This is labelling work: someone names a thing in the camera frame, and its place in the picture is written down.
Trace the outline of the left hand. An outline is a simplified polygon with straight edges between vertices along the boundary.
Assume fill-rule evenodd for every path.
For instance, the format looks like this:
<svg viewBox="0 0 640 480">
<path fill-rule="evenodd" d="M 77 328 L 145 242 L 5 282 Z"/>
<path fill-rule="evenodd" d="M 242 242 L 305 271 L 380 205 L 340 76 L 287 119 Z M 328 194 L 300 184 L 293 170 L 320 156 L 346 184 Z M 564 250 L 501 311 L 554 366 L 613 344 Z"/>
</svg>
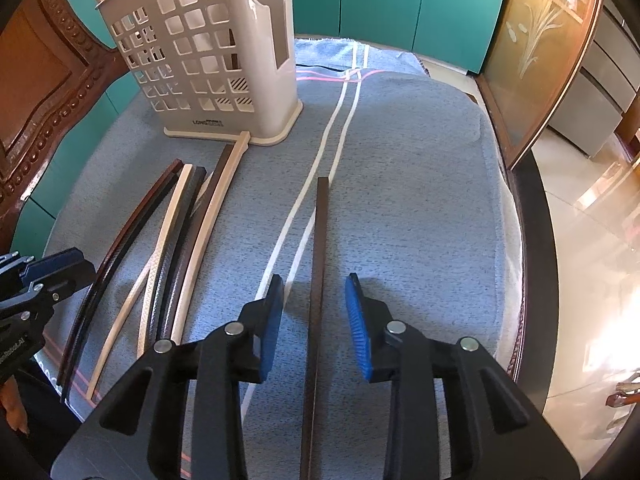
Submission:
<svg viewBox="0 0 640 480">
<path fill-rule="evenodd" d="M 28 434 L 27 414 L 14 377 L 10 377 L 1 387 L 0 402 L 11 429 Z"/>
</svg>

